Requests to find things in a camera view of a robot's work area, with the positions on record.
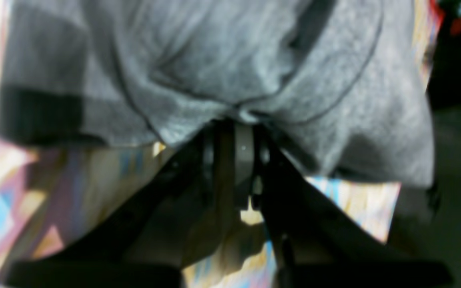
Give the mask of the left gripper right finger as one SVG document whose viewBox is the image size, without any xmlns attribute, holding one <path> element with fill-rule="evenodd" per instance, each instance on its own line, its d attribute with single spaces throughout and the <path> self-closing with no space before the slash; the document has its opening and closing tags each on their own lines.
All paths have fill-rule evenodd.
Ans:
<svg viewBox="0 0 461 288">
<path fill-rule="evenodd" d="M 309 184 L 260 126 L 237 125 L 237 208 L 262 214 L 278 288 L 450 288 L 440 261 L 381 244 Z"/>
</svg>

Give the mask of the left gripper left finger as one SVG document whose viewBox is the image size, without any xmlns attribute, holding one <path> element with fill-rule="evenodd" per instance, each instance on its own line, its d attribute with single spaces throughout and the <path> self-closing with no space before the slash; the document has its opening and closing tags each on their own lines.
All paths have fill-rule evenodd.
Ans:
<svg viewBox="0 0 461 288">
<path fill-rule="evenodd" d="M 8 288 L 185 288 L 179 266 L 125 261 L 125 253 L 167 200 L 190 230 L 216 209 L 221 156 L 234 156 L 235 124 L 211 122 L 176 152 L 146 186 L 81 239 L 41 260 L 17 261 L 2 279 Z"/>
</svg>

